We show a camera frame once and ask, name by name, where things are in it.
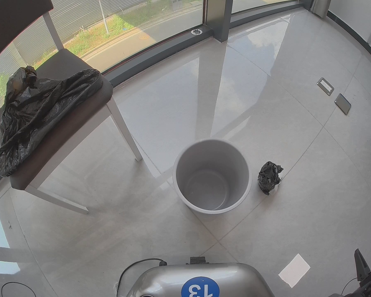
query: road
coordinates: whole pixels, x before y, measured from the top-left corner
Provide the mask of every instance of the road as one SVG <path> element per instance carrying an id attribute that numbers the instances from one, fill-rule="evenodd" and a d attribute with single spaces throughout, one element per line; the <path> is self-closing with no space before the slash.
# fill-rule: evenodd
<path id="1" fill-rule="evenodd" d="M 286 0 L 234 0 L 232 12 L 238 12 L 278 1 Z M 84 56 L 83 60 L 93 68 L 104 71 L 145 47 L 201 23 L 202 7 L 199 7 L 195 10 L 173 16 L 143 30 L 137 28 L 129 32 L 128 36 L 119 37 L 117 40 Z"/>

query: corrugated metal wall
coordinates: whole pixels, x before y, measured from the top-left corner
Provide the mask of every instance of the corrugated metal wall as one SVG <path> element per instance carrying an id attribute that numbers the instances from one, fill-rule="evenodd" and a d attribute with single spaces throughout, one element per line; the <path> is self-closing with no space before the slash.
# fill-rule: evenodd
<path id="1" fill-rule="evenodd" d="M 142 3 L 145 0 L 101 0 L 103 11 L 110 16 L 122 9 Z M 61 39 L 71 38 L 79 27 L 102 20 L 98 0 L 52 0 L 54 9 L 50 12 L 54 25 Z M 49 35 L 42 18 L 34 22 L 15 40 L 19 54 L 28 64 L 39 59 L 45 51 L 54 49 L 54 42 Z M 9 50 L 0 55 L 0 72 L 12 73 L 19 67 Z"/>

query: blue circle sticker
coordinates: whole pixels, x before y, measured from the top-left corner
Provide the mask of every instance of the blue circle sticker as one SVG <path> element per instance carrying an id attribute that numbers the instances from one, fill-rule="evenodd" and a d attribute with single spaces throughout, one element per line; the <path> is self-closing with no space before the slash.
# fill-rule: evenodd
<path id="1" fill-rule="evenodd" d="M 182 297 L 218 297 L 220 289 L 217 283 L 208 277 L 194 277 L 182 287 Z"/>

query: chair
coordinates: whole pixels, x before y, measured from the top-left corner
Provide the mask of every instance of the chair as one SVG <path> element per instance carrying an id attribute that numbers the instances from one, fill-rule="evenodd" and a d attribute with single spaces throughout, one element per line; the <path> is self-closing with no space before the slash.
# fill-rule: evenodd
<path id="1" fill-rule="evenodd" d="M 62 80 L 91 67 L 63 47 L 49 15 L 52 9 L 51 0 L 0 0 L 0 19 L 5 19 L 0 23 L 0 53 L 26 27 L 43 16 L 58 52 L 36 70 L 37 77 Z M 135 158 L 138 161 L 142 159 L 112 94 L 113 86 L 104 78 L 102 88 L 66 115 L 10 176 L 11 186 L 61 207 L 87 213 L 86 207 L 54 193 L 43 192 L 39 187 L 61 161 L 108 116 L 113 118 Z"/>

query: gray bucket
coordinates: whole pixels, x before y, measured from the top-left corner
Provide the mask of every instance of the gray bucket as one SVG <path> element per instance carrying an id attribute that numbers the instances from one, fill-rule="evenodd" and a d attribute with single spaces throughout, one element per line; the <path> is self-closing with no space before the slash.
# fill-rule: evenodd
<path id="1" fill-rule="evenodd" d="M 216 214 L 232 210 L 246 198 L 252 173 L 231 142 L 206 139 L 179 154 L 173 167 L 173 183 L 188 207 Z"/>

